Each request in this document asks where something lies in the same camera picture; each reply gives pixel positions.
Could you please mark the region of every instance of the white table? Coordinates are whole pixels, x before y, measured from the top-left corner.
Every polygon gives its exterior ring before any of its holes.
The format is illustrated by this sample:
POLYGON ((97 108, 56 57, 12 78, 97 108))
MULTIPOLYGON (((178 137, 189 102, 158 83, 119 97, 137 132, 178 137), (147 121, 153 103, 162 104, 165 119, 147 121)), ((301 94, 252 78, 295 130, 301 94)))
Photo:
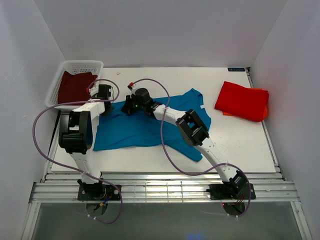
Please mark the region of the white table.
MULTIPOLYGON (((119 86, 120 95, 116 102, 125 100, 126 95, 129 94, 127 85, 130 82, 142 78, 160 81, 171 96, 182 95, 191 88, 198 90, 203 94, 205 110, 211 117, 209 134, 215 146, 229 163, 238 166, 246 173, 275 172, 262 123, 234 116, 224 116, 221 111, 214 109, 224 81, 250 87, 246 72, 228 72, 225 67, 104 68, 101 78, 112 80, 119 86)), ((154 82, 144 81, 138 84, 147 88, 152 98, 166 96, 164 90, 154 82)), ((98 121, 97 119, 93 123, 95 131, 98 121)), ((204 157, 196 163, 169 146, 167 150, 174 162, 184 171, 202 172, 211 167, 204 157)), ((98 151, 93 152, 93 156, 101 172, 105 173, 177 172, 166 158, 160 145, 98 151)), ((70 155, 59 146, 56 147, 54 160, 76 167, 70 155)), ((51 171, 54 173, 72 172, 70 169, 55 164, 51 171)))

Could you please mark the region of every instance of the white wall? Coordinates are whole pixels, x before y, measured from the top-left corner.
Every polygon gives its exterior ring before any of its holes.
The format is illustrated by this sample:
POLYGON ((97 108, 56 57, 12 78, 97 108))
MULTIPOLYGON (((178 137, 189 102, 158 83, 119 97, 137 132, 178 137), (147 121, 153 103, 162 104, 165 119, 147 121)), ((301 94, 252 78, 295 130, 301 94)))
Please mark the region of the white wall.
POLYGON ((320 239, 320 2, 288 0, 252 66, 269 90, 267 126, 294 180, 313 239, 320 239))
MULTIPOLYGON (((33 0, 0 0, 0 238, 20 239, 33 182, 44 159, 32 141, 32 123, 64 57, 33 0)), ((48 152, 56 116, 37 128, 48 152)))
POLYGON ((287 0, 35 0, 68 60, 251 66, 287 0))

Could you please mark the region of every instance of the folded dark red cloth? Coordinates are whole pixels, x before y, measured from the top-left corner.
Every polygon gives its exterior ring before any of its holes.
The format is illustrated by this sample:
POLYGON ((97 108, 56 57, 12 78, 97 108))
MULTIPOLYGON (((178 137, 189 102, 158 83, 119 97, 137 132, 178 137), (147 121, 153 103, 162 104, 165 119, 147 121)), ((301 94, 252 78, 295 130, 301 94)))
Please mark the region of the folded dark red cloth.
POLYGON ((89 100, 90 95, 86 89, 97 77, 91 72, 72 75, 65 71, 59 88, 58 104, 89 100))
POLYGON ((268 99, 269 93, 266 90, 252 91, 225 81, 214 108, 240 118, 261 122, 268 99))

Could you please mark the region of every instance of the blue t-shirt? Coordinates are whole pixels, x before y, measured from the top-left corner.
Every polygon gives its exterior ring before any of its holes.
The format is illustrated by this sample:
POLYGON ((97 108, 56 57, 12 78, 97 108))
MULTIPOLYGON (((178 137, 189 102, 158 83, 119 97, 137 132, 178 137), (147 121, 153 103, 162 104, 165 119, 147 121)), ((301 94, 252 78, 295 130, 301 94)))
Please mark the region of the blue t-shirt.
MULTIPOLYGON (((155 98, 157 102, 166 104, 167 97, 155 98)), ((125 147, 151 147, 161 144, 161 121, 147 116, 142 110, 133 115, 121 112, 124 101, 113 103, 114 110, 108 116, 100 116, 95 137, 94 151, 111 150, 125 147)), ((195 110, 206 127, 209 129, 211 118, 206 110, 203 96, 195 89, 183 95, 171 96, 169 107, 179 111, 195 110)), ((193 161, 200 161, 201 153, 183 140, 176 125, 165 122, 163 125, 164 143, 184 154, 193 161)))

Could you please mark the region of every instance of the plastic basket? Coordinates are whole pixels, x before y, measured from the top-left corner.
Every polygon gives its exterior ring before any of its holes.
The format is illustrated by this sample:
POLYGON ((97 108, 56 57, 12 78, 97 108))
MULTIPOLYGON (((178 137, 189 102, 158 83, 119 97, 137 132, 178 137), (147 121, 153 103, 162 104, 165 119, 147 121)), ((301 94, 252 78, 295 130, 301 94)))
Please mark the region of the plastic basket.
MULTIPOLYGON (((45 105, 47 107, 51 107, 53 105, 58 104, 58 92, 60 88, 60 83, 62 80, 62 76, 64 72, 67 71, 70 74, 79 74, 79 73, 88 73, 91 72, 94 75, 97 75, 97 79, 101 77, 101 70, 104 67, 104 63, 102 61, 95 60, 68 60, 63 62, 58 71, 55 74, 54 81, 52 82, 49 91, 47 93, 45 99, 45 105)), ((70 111, 78 108, 79 106, 58 106, 57 109, 70 111)))

